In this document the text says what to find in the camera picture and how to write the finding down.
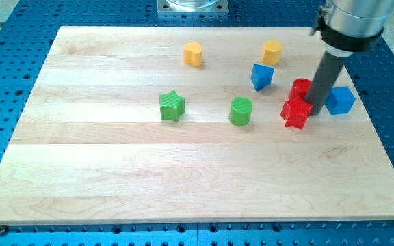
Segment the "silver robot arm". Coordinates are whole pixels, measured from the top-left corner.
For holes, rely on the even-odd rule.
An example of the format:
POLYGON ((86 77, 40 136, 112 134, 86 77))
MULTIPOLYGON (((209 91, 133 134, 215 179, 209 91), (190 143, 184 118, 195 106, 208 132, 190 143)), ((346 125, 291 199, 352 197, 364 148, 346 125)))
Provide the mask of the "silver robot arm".
POLYGON ((326 0, 310 34, 320 32, 329 54, 347 58, 378 43, 393 7, 394 0, 326 0))

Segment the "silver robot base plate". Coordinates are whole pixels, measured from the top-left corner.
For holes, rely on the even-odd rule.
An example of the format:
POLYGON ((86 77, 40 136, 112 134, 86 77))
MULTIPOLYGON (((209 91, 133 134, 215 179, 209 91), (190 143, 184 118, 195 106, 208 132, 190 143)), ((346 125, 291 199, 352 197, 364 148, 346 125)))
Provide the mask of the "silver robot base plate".
POLYGON ((157 0, 158 14, 228 14, 228 0, 157 0))

